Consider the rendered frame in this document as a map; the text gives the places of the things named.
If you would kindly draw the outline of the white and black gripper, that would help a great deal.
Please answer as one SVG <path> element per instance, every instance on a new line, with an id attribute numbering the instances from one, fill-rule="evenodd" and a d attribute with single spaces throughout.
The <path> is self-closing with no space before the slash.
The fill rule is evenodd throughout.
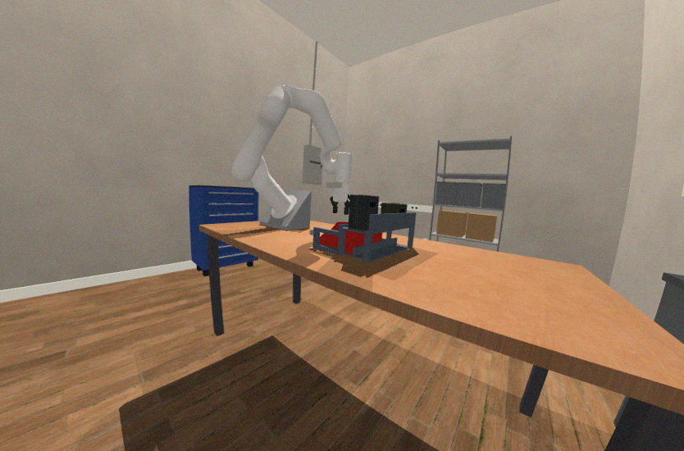
<path id="1" fill-rule="evenodd" d="M 330 198 L 330 201 L 331 201 L 332 206 L 333 206 L 333 213 L 337 213 L 337 210 L 338 210 L 337 204 L 338 203 L 344 203 L 344 205 L 345 205 L 344 214 L 345 215 L 349 214 L 350 194 L 351 194 L 350 184 L 343 183 L 342 188 L 334 188 L 333 196 Z"/>

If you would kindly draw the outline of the dark grey case with orange latches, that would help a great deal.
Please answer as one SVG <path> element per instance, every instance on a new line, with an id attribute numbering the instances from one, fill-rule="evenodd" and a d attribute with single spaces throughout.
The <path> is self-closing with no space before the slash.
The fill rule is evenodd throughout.
<path id="1" fill-rule="evenodd" d="M 370 214 L 378 214 L 378 196 L 352 195 L 349 201 L 349 228 L 368 230 Z"/>

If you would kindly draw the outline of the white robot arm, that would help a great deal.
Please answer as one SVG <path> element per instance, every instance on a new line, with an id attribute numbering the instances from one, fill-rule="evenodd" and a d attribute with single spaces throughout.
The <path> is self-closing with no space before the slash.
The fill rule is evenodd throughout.
<path id="1" fill-rule="evenodd" d="M 272 179 L 262 154 L 288 108 L 307 113 L 315 125 L 324 144 L 320 153 L 321 164 L 327 173 L 335 174 L 335 182 L 326 183 L 326 188 L 342 188 L 343 183 L 350 183 L 352 155 L 337 153 L 336 159 L 332 160 L 328 153 L 339 148 L 341 140 L 324 98 L 310 89 L 289 85 L 275 87 L 262 104 L 253 128 L 232 164 L 231 172 L 239 181 L 252 180 L 255 190 L 272 207 L 271 215 L 276 219 L 287 216 L 297 200 L 293 195 L 286 195 Z"/>

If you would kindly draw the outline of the olive green tool case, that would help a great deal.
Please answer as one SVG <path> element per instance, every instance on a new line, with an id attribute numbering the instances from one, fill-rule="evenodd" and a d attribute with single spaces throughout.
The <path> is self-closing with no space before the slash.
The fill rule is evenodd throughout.
<path id="1" fill-rule="evenodd" d="M 381 214 L 407 212 L 407 204 L 381 203 Z"/>

